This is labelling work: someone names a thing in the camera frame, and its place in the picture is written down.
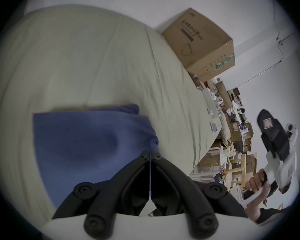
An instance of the wooden chair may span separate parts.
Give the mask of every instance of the wooden chair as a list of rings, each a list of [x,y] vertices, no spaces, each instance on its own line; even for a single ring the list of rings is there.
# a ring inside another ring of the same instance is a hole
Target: wooden chair
[[[226,170],[226,174],[232,174],[232,173],[240,173],[236,176],[241,176],[241,181],[235,181],[234,179],[231,181],[231,184],[240,184],[240,188],[244,188],[244,179],[246,177],[246,154],[242,154],[240,159],[236,159],[236,162],[241,162],[241,166],[239,168],[233,168]]]

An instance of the pillowcase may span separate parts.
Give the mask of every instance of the pillowcase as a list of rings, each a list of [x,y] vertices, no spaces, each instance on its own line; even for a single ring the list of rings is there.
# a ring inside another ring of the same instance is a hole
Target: pillowcase
[[[227,141],[231,137],[231,132],[227,123],[227,119],[225,114],[221,112],[220,121],[221,121],[221,130],[220,130],[220,136],[224,141]]]

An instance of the cardboard box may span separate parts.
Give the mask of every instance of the cardboard box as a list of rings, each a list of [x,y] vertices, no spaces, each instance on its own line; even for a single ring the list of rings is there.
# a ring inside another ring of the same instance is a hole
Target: cardboard box
[[[251,145],[251,142],[252,142],[251,139],[252,139],[252,138],[245,138],[245,139],[243,140],[243,144],[244,144],[244,145]]]
[[[251,145],[248,144],[248,145],[243,146],[243,151],[244,151],[245,154],[247,154],[248,151],[250,152],[251,151]]]
[[[257,170],[257,159],[254,155],[247,155],[246,156],[246,173],[253,173],[255,174]]]
[[[243,135],[243,138],[244,139],[253,138],[253,129],[251,123],[245,123],[243,126],[249,129],[249,131]]]
[[[216,88],[218,89],[219,96],[223,99],[222,111],[226,112],[227,109],[232,108],[231,98],[230,98],[230,96],[226,90],[226,87],[222,81],[216,83]]]
[[[162,35],[184,68],[205,82],[235,65],[233,41],[211,20],[189,9]]]
[[[231,126],[230,127],[230,133],[231,133],[230,140],[231,140],[231,142],[242,140],[239,122],[233,122],[233,123],[230,124],[230,126]]]
[[[239,96],[239,95],[240,95],[240,92],[239,92],[238,87],[232,89],[232,92],[233,92],[233,94],[234,94],[235,96]]]
[[[205,154],[205,156],[199,162],[199,167],[210,167],[210,166],[220,166],[220,156],[219,155],[211,155],[209,153]]]

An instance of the screw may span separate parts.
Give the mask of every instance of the screw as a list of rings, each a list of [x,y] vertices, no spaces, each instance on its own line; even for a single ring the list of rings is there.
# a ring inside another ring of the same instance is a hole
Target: screw
[[[100,218],[99,216],[87,217],[85,225],[89,230],[93,230],[95,232],[101,232],[106,227],[103,218]]]
[[[91,188],[90,188],[89,186],[82,186],[82,187],[80,187],[80,189],[79,189],[79,192],[80,192],[81,194],[83,194],[83,192],[86,192],[86,191],[91,191]]]
[[[216,219],[216,216],[212,214],[201,216],[197,220],[197,227],[200,231],[204,231],[204,232],[216,231],[218,228],[218,221]]]
[[[217,192],[218,194],[222,192],[222,189],[220,186],[217,185],[213,185],[209,188],[210,191],[212,192]]]

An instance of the mattress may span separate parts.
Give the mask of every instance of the mattress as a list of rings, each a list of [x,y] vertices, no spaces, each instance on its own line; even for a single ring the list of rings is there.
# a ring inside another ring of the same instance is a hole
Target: mattress
[[[34,156],[32,116],[137,104],[162,156],[185,174],[221,129],[184,67],[150,27],[89,6],[26,14],[0,41],[0,190],[37,228],[55,207]]]

